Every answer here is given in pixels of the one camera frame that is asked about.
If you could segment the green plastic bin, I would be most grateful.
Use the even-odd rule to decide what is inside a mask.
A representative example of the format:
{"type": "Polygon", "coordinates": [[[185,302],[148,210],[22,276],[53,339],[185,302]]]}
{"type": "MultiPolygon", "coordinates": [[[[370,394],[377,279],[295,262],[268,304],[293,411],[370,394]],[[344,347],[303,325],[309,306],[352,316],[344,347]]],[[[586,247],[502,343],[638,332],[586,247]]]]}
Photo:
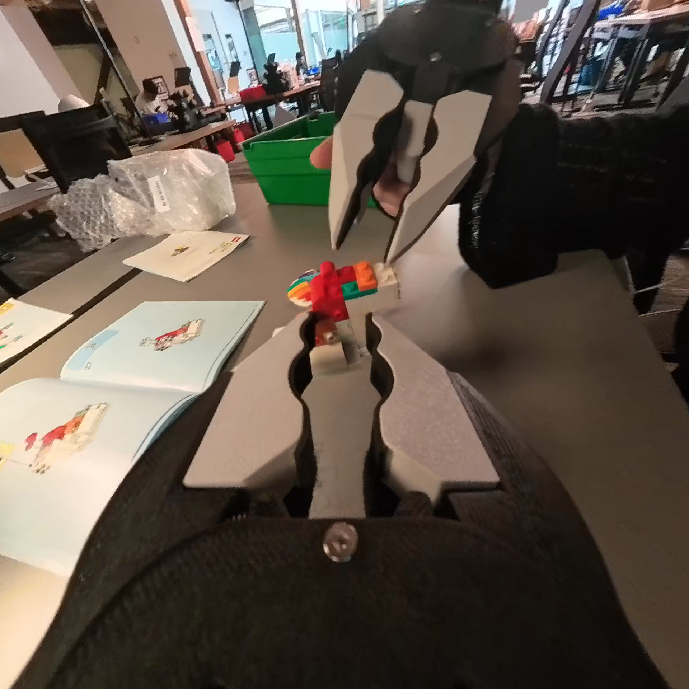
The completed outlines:
{"type": "Polygon", "coordinates": [[[244,141],[246,161],[267,203],[328,205],[331,173],[315,168],[310,156],[334,125],[333,112],[309,114],[244,141]]]}

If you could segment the black office chair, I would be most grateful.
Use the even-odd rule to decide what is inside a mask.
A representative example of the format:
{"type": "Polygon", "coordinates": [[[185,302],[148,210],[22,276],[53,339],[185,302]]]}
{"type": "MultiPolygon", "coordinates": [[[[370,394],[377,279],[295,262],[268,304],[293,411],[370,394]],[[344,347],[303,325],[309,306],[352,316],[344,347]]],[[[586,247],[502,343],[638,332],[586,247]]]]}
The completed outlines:
{"type": "Polygon", "coordinates": [[[78,180],[107,175],[109,161],[132,157],[116,118],[100,105],[25,115],[19,123],[62,193],[78,180]]]}

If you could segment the brown wooden table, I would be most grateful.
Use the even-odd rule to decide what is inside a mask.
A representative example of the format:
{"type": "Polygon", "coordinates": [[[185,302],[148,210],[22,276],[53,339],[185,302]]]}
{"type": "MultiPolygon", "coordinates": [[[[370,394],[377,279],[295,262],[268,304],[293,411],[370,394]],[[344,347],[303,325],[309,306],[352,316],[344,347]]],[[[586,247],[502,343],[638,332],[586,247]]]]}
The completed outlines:
{"type": "Polygon", "coordinates": [[[185,133],[168,133],[158,142],[149,145],[134,145],[130,147],[133,156],[141,156],[156,151],[174,151],[189,147],[206,147],[211,153],[219,154],[214,136],[226,130],[233,131],[237,122],[228,119],[202,126],[185,133]]]}

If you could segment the black spiky figure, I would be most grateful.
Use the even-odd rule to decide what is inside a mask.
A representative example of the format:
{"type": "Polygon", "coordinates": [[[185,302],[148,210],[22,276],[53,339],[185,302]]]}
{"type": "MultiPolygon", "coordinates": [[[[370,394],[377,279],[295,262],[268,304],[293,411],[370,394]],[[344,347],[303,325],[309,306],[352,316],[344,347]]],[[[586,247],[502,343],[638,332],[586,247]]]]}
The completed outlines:
{"type": "Polygon", "coordinates": [[[270,60],[264,65],[262,83],[267,96],[279,96],[291,89],[289,80],[282,73],[280,65],[270,60]]]}

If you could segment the open light blue instruction booklet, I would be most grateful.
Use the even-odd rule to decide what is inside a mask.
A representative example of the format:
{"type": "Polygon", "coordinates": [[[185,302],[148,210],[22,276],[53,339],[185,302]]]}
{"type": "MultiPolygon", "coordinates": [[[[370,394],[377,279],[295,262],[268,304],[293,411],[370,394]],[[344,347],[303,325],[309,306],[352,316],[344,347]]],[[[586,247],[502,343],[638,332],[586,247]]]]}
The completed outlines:
{"type": "Polygon", "coordinates": [[[57,378],[1,392],[1,557],[67,577],[147,447],[208,390],[263,300],[146,301],[57,378]]]}

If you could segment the closed white instruction booklet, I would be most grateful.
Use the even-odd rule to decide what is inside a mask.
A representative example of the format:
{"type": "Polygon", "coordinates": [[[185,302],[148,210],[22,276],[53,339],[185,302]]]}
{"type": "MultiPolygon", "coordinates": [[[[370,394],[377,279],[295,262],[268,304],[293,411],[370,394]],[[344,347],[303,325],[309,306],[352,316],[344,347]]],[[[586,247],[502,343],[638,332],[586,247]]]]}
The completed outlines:
{"type": "Polygon", "coordinates": [[[125,266],[168,278],[189,282],[238,247],[250,235],[223,231],[185,231],[171,234],[160,243],[123,261],[125,266]]]}

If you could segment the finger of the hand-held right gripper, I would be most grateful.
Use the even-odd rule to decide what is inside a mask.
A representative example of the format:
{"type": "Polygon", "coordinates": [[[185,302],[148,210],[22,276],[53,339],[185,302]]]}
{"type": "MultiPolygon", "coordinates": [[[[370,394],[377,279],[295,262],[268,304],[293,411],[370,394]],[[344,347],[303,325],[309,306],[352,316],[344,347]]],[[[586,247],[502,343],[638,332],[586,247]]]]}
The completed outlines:
{"type": "Polygon", "coordinates": [[[472,172],[491,100],[490,95],[463,90],[439,99],[431,110],[437,138],[419,157],[418,179],[402,203],[386,264],[397,261],[418,241],[472,172]]]}
{"type": "Polygon", "coordinates": [[[339,250],[360,221],[398,141],[404,91],[388,73],[366,70],[332,137],[329,229],[339,250]]]}

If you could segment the person's right hand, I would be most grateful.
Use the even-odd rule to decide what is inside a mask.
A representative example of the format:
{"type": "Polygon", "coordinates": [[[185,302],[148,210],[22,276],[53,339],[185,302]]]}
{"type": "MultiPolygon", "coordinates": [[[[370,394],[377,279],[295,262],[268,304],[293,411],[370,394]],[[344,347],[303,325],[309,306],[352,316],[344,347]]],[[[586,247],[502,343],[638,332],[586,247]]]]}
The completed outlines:
{"type": "MultiPolygon", "coordinates": [[[[316,169],[332,167],[333,137],[329,136],[312,151],[309,160],[316,169]]],[[[398,176],[397,151],[393,151],[386,168],[373,189],[373,197],[380,210],[394,219],[410,187],[398,176]]]]}

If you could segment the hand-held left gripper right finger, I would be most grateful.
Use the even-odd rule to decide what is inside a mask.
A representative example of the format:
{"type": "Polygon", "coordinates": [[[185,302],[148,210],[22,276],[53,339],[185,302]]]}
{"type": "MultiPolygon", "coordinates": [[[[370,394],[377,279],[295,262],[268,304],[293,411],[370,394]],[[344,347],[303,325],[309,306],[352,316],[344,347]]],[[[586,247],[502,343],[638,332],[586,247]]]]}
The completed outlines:
{"type": "Polygon", "coordinates": [[[380,315],[367,314],[374,409],[369,466],[390,491],[487,491],[499,477],[461,385],[380,315]]]}

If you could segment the illustrated paper sheet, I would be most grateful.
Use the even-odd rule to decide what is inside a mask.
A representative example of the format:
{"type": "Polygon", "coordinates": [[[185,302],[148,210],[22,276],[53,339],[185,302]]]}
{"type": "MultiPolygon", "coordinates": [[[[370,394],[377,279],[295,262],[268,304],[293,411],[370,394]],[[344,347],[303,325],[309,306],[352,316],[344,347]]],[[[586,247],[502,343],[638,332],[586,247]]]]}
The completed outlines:
{"type": "Polygon", "coordinates": [[[29,305],[14,298],[6,300],[1,304],[1,364],[30,349],[72,318],[72,314],[29,305]]]}

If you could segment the clear bubble wrap bag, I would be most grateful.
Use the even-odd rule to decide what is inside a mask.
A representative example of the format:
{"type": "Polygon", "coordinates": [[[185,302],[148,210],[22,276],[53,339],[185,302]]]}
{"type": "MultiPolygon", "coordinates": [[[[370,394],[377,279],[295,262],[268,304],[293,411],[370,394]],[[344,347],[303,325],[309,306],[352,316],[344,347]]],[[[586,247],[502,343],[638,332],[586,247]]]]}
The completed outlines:
{"type": "Polygon", "coordinates": [[[82,252],[120,238],[207,231],[236,213],[228,164],[198,149],[155,151],[108,162],[48,202],[58,228],[82,252]]]}

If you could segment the black machine on table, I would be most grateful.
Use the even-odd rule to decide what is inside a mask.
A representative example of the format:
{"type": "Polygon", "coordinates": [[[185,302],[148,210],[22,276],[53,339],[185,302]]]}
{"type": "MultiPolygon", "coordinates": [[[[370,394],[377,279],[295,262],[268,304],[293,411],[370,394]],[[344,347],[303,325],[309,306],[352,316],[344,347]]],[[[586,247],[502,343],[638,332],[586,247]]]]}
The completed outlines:
{"type": "Polygon", "coordinates": [[[182,89],[168,96],[168,113],[179,133],[189,133],[209,124],[208,117],[199,109],[194,93],[182,89]]]}

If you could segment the multicoloured lego model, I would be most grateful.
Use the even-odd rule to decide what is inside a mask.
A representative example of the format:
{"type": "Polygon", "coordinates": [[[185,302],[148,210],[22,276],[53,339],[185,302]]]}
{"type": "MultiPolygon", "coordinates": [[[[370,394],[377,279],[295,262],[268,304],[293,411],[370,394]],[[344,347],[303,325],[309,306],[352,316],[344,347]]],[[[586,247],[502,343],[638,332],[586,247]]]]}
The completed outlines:
{"type": "Polygon", "coordinates": [[[315,319],[314,347],[309,354],[314,376],[343,372],[365,356],[365,322],[394,306],[400,284],[386,263],[359,263],[338,268],[323,262],[309,283],[315,319]]]}

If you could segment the wooden desk with metal legs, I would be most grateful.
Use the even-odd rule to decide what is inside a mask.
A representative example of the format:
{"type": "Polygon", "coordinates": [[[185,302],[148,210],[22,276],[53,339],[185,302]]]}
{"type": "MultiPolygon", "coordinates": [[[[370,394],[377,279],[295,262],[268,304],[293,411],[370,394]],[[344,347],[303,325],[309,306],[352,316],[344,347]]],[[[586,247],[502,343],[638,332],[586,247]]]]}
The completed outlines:
{"type": "Polygon", "coordinates": [[[676,65],[670,68],[666,86],[662,92],[659,85],[653,97],[657,106],[662,106],[669,99],[680,83],[688,76],[688,3],[671,5],[665,8],[634,13],[625,17],[616,17],[597,22],[592,36],[603,39],[607,50],[599,73],[598,81],[590,92],[588,103],[598,93],[608,90],[608,82],[613,71],[615,60],[625,48],[631,50],[630,63],[625,71],[624,81],[615,102],[594,109],[627,109],[650,105],[653,99],[635,100],[635,94],[642,84],[642,76],[650,61],[651,51],[656,47],[670,43],[680,48],[676,65]]]}

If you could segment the round rainbow lego disc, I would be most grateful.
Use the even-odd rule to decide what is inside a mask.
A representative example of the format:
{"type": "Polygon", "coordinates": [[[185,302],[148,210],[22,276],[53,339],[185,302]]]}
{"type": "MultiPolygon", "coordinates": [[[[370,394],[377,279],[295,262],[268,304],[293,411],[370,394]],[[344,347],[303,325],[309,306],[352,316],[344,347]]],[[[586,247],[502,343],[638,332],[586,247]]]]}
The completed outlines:
{"type": "Polygon", "coordinates": [[[310,309],[311,300],[311,281],[318,276],[320,271],[311,269],[299,275],[287,290],[287,298],[294,305],[301,309],[310,309]]]}

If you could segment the person's right forearm black sleeve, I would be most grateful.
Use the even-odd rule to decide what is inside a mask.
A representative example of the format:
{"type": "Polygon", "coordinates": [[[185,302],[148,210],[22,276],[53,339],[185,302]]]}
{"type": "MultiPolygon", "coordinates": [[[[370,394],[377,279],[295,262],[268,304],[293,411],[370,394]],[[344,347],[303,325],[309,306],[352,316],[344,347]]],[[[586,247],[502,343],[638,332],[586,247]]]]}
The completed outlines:
{"type": "Polygon", "coordinates": [[[456,200],[460,254],[492,289],[547,276],[566,252],[666,257],[688,240],[688,104],[573,119],[521,104],[493,175],[456,200]]]}

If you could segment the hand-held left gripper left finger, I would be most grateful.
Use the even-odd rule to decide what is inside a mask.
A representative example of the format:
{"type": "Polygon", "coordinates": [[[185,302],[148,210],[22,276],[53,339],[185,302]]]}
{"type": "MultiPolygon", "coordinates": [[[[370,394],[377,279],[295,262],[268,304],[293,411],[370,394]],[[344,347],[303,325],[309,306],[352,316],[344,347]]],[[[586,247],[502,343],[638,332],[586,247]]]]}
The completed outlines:
{"type": "Polygon", "coordinates": [[[233,370],[185,487],[313,491],[317,468],[303,393],[312,381],[314,338],[314,316],[303,312],[233,370]]]}

